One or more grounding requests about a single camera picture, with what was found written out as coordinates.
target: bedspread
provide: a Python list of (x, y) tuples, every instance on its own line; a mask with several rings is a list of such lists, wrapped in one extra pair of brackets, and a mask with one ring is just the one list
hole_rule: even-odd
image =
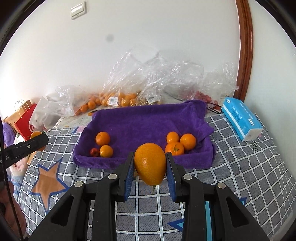
[[(224, 182), (241, 198), (269, 237), (295, 207), (295, 180), (287, 170), (268, 131), (258, 139), (241, 142), (224, 115), (205, 119), (215, 129), (211, 139), (217, 147), (209, 169), (186, 172), (208, 184)], [(31, 234), (48, 211), (75, 181), (100, 180), (111, 170), (83, 168), (74, 164), (73, 149), (83, 128), (49, 130), (49, 144), (32, 160), (21, 187), (18, 203)], [(40, 180), (50, 177), (42, 188)], [(173, 203), (166, 178), (152, 190), (137, 177), (126, 203), (116, 203), (118, 240), (181, 240), (184, 204)], [(93, 204), (88, 240), (91, 240)]]

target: silver rivet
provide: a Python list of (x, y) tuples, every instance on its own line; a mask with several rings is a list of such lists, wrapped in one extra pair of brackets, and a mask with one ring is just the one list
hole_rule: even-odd
[(184, 178), (185, 180), (191, 180), (191, 179), (192, 179), (192, 176), (191, 176), (190, 174), (185, 174), (185, 175), (183, 176), (183, 178)]
[(77, 188), (81, 187), (82, 185), (83, 185), (82, 181), (77, 181), (77, 182), (74, 183), (74, 186), (77, 187)]
[(221, 188), (221, 189), (226, 188), (225, 183), (218, 183), (217, 186), (218, 186), (218, 188)]
[(115, 173), (111, 173), (111, 174), (109, 174), (108, 178), (109, 178), (110, 180), (114, 180), (114, 179), (117, 178), (117, 175), (116, 175)]

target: human hand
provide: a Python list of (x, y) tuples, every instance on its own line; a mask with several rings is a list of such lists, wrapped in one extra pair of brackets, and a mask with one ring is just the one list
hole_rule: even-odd
[[(11, 193), (11, 196), (12, 196), (12, 201), (13, 201), (13, 204), (15, 206), (15, 211), (16, 211), (18, 220), (20, 222), (20, 227), (21, 227), (21, 230), (22, 230), (22, 234), (24, 235), (25, 232), (26, 232), (26, 227), (27, 227), (25, 215), (23, 214), (19, 204), (15, 201), (15, 199), (13, 197), (13, 192), (14, 192), (15, 187), (11, 182), (9, 182), (9, 188), (10, 188), (10, 193)], [(3, 203), (4, 206), (5, 206), (6, 210), (5, 210), (4, 218), (6, 219), (8, 225), (12, 228), (14, 233), (17, 236), (19, 236), (17, 223), (16, 223), (15, 217), (13, 215), (12, 207), (11, 207), (11, 204), (9, 202), (9, 197), (8, 197), (7, 190), (6, 190), (5, 186), (0, 191), (0, 203)]]

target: bag handle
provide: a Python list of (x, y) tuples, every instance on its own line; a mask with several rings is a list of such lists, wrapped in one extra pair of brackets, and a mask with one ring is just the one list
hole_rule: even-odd
[(26, 101), (24, 101), (23, 99), (21, 99), (21, 100), (15, 102), (15, 104), (16, 104), (16, 103), (17, 103), (17, 110), (16, 110), (16, 108), (15, 108), (15, 112), (18, 112), (19, 115), (20, 115), (20, 118), (22, 118), (22, 116), (21, 116), (21, 114), (20, 114), (19, 103), (22, 104), (21, 106), (24, 106), (24, 107), (25, 107), (26, 111), (28, 111), (27, 108), (26, 108), (26, 105), (28, 106), (28, 109), (30, 109), (30, 107), (29, 107), (28, 103), (27, 103)]

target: blue tissue package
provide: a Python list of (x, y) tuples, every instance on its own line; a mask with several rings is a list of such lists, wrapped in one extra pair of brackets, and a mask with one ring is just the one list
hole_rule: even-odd
[(242, 141), (257, 139), (262, 131), (262, 125), (241, 100), (226, 97), (222, 111)]

